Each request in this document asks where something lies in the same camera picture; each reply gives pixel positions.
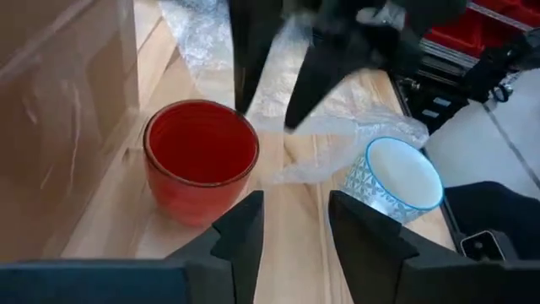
patterned cup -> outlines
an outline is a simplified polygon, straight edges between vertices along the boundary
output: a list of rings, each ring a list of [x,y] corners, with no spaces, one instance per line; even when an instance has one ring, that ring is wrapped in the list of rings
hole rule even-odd
[[[376,138],[355,162],[343,191],[402,224],[437,208],[439,174],[420,151],[396,138]]]

red ceramic cup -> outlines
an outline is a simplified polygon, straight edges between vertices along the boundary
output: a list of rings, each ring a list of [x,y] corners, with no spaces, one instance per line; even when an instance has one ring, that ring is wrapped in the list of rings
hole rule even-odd
[[[182,224],[209,225],[238,198],[259,155],[251,124],[207,100],[158,111],[144,130],[148,184]]]

wooden surface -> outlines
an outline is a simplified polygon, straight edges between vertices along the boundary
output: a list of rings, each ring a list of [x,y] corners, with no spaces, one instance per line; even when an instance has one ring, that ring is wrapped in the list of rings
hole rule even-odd
[[[149,116],[173,101],[201,97],[179,55],[175,51],[139,113],[63,257],[163,258],[203,231],[177,224],[156,208],[143,169],[141,141]],[[359,79],[375,100],[400,111],[385,73],[365,72]],[[311,158],[343,139],[283,133],[259,133],[259,137],[260,158],[239,198],[255,189],[265,191],[264,249],[255,303],[352,303],[327,223],[328,193],[340,188],[346,170],[318,184],[265,183],[286,165]],[[453,248],[438,209],[408,227]]]

